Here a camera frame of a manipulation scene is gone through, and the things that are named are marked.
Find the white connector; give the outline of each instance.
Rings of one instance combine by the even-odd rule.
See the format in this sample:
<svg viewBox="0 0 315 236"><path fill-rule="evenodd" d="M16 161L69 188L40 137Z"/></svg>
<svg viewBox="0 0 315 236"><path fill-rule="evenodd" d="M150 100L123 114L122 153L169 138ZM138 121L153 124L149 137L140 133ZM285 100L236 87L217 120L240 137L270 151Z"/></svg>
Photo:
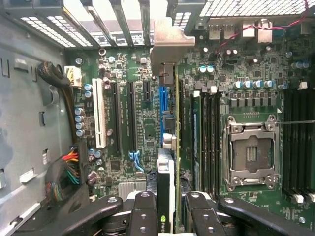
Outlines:
<svg viewBox="0 0 315 236"><path fill-rule="evenodd" d="M96 148L106 146L105 105L103 98L103 80L92 79L95 119Z"/></svg>

